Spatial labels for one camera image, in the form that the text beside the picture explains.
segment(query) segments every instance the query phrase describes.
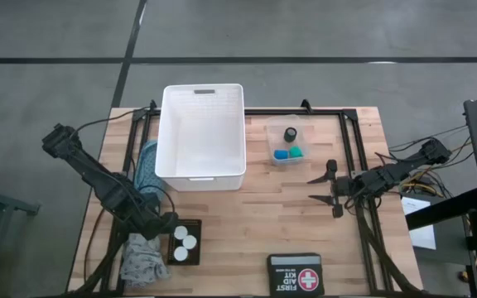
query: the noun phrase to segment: blue block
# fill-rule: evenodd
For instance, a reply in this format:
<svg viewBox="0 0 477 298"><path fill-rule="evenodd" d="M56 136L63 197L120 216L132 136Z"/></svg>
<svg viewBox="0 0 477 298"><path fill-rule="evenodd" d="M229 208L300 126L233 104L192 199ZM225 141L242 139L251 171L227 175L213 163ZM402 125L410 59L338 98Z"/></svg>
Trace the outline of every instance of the blue block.
<svg viewBox="0 0 477 298"><path fill-rule="evenodd" d="M273 153L273 157L275 157L275 159L288 159L288 151L286 151L286 150L276 150Z"/></svg>

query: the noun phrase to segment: green block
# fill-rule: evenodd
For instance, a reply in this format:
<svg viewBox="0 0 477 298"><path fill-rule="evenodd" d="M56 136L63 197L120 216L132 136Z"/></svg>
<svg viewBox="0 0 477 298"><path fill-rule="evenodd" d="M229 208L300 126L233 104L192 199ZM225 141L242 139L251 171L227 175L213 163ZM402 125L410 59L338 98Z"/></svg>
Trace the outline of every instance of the green block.
<svg viewBox="0 0 477 298"><path fill-rule="evenodd" d="M303 153L301 152L301 149L298 146L294 146L290 148L290 158L295 158L295 157L303 157Z"/></svg>

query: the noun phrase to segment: white plastic basket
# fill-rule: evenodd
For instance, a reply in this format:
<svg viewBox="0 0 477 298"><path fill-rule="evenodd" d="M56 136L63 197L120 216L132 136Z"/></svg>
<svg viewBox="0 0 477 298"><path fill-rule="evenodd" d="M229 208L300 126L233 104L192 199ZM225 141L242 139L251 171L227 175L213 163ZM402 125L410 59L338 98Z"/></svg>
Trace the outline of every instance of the white plastic basket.
<svg viewBox="0 0 477 298"><path fill-rule="evenodd" d="M239 189L246 172L244 126L240 84L166 87L156 175L178 191Z"/></svg>

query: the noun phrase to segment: white paper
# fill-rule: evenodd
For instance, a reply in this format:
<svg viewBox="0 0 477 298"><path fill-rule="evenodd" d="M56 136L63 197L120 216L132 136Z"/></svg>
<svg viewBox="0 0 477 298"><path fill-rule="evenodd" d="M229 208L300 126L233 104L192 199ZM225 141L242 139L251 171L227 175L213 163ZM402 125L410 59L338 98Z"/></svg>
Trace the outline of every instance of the white paper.
<svg viewBox="0 0 477 298"><path fill-rule="evenodd" d="M430 202L407 197L402 198L402 209L404 210L405 215L428 206L430 206ZM436 237L434 235L433 225L410 231L410 238L412 238L413 246L419 248L436 249Z"/></svg>

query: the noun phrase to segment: wire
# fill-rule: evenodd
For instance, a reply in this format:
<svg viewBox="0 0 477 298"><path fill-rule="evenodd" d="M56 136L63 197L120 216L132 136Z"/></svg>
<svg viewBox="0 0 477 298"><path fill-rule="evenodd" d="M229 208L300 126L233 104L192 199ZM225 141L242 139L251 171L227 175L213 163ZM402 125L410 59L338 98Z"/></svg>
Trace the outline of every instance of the wire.
<svg viewBox="0 0 477 298"><path fill-rule="evenodd" d="M457 156L461 153L461 151L463 150L463 148L469 144L471 144L472 142L469 142L470 140L470 137L467 137L467 139L465 140L465 142L463 143L463 145L457 147L456 149L453 149L452 152L455 152L455 151L458 151L457 154L451 159L449 160L448 162L446 162L445 164L441 165L441 167L439 168L442 168L443 166L448 166L451 162L454 161L455 158L457 158ZM430 166L428 168L426 168L424 171L422 171L420 174L417 174L417 175L414 175L412 176L411 178L409 178L408 180L406 180L404 182L404 184L408 183L408 182L411 182L413 180L418 180L421 176L425 175L428 171L431 171L431 170L435 170L437 169L438 167L437 166Z"/></svg>
<svg viewBox="0 0 477 298"><path fill-rule="evenodd" d="M169 202L171 202L172 212L176 212L176 207L174 205L174 202L172 201L171 196L164 189L162 189L161 187L155 186L155 185L144 185L144 186L139 187L137 189L137 191L141 191L141 190L144 190L144 189L147 189L147 188L155 188L157 190L160 190L163 194L165 194L166 197L169 199Z"/></svg>
<svg viewBox="0 0 477 298"><path fill-rule="evenodd" d="M130 156L130 162L132 162L132 181L136 180L136 162L133 161L133 157Z"/></svg>
<svg viewBox="0 0 477 298"><path fill-rule="evenodd" d="M422 141L431 139L431 138L433 138L433 137L440 136L440 135L445 134L445 133L447 133L447 132L453 132L453 131L458 130L458 129L461 129L461 128L463 128L463 127L466 127L466 125L461 125L461 126L459 126L459 127L454 127L454 128L452 128L452 129L445 130L444 132L438 132L438 133L436 133L436 134L430 135L430 136L428 136L428 137L423 137L423 138L417 139L417 140L415 140L415 141L405 142L405 143L402 143L402 144L398 144L398 145L396 145L396 146L391 146L391 147L389 147L389 149L398 148L398 147L400 147L400 146L404 146L404 145L408 145L408 144L409 144L408 147L404 147L404 148L402 148L402 149L397 149L397 150L389 150L389 151L391 151L391 152L404 151L404 150L408 149L409 147L411 147L411 146L413 146L413 145L415 145L415 144L417 144L417 143L419 143L419 142L422 142Z"/></svg>
<svg viewBox="0 0 477 298"><path fill-rule="evenodd" d="M93 225L93 230L91 231L91 235L89 236L88 247L86 248L86 254L84 255L84 282L88 278L88 256L89 250L91 249L91 243L93 242L93 238L95 237L95 232L97 231L97 227L99 226L100 219L103 217L104 208L102 208L97 216L97 220L95 220L95 224Z"/></svg>
<svg viewBox="0 0 477 298"><path fill-rule="evenodd" d="M75 131L73 133L70 134L70 140L75 136L75 134L77 132L79 132L80 130L82 130L83 128L86 128L90 125L94 125L94 124L97 124L97 123L102 123L102 122L107 122L107 121L110 121L110 120L117 120L119 118L122 118L130 113L135 113L135 112L139 112L139 111L142 111L144 110L145 108L150 108L150 107L144 107L144 108L136 108L132 111L128 111L126 113L123 113L119 116L116 116L116 117L111 117L111 118L105 118L105 119L100 119L100 120L95 120L95 121L92 121L92 122L89 122L89 123L85 123L85 124L82 124L80 127L78 127L77 129L75 129Z"/></svg>
<svg viewBox="0 0 477 298"><path fill-rule="evenodd" d="M441 190L441 193L444 195L445 198L451 198L454 195L446 188L445 183L443 183L443 179L439 176L439 174L435 173L434 171L428 171L425 173L425 176L427 176L430 181L437 186L439 186L439 189Z"/></svg>
<svg viewBox="0 0 477 298"><path fill-rule="evenodd" d="M378 204L375 206L375 208L378 209L378 207L382 205L382 196L377 196L375 197L375 199L378 199Z"/></svg>
<svg viewBox="0 0 477 298"><path fill-rule="evenodd" d="M382 166L386 166L386 161L384 161L384 158L383 158L382 154L378 154L377 152L375 152L374 154L376 154L378 156L378 158L380 158L380 161L382 162Z"/></svg>
<svg viewBox="0 0 477 298"><path fill-rule="evenodd" d="M108 245L108 250L104 255L100 264L95 268L95 271L89 276L88 280L77 290L72 293L83 293L83 292L91 292L99 283L100 279L103 278L104 272L108 269L108 265L110 265L117 252L124 243L128 240L128 232L121 231L121 233L114 239L113 244L111 246Z"/></svg>
<svg viewBox="0 0 477 298"><path fill-rule="evenodd" d="M472 151L467 157L465 157L464 159L460 160L460 161L457 161L457 162L454 162L452 164L446 164L446 165L443 165L443 166L438 166L437 168L434 168L435 170L438 170L438 169L444 169L444 168L447 168L449 166L455 166L457 164L460 164L461 162L463 161L466 161L469 159L469 157L471 157L472 155L474 154L474 152Z"/></svg>
<svg viewBox="0 0 477 298"><path fill-rule="evenodd" d="M435 150L437 150L437 148L434 148L432 151L430 151L429 153L432 153L434 152ZM400 159L400 158L396 158L396 157L393 157L393 156L386 156L384 154L381 154L381 153L378 153L378 152L375 152L374 153L375 155L377 155L378 157L380 157L380 160L382 161L382 163L384 163L384 159L383 158L387 158L389 160L392 160L392 161L397 161L397 162L406 162L406 161L418 161L418 160L421 160L421 159L424 159L425 157L424 156L419 156L419 157L415 157L415 158L404 158L404 159Z"/></svg>
<svg viewBox="0 0 477 298"><path fill-rule="evenodd" d="M425 190L429 190L432 194L437 195L441 198L444 198L444 196L442 194L440 194L436 189L434 189L433 187L431 187L429 185L424 185L424 184L421 184L421 183L410 183L410 184L402 185L402 188L409 187L409 186L420 187L420 188L423 188Z"/></svg>
<svg viewBox="0 0 477 298"><path fill-rule="evenodd" d="M367 187L364 187L363 189L359 190L356 194L351 195L350 197L348 197L347 200L344 203L344 208L346 208L347 211L349 211L349 209L353 208L356 205L356 200L355 199L366 189L367 189Z"/></svg>

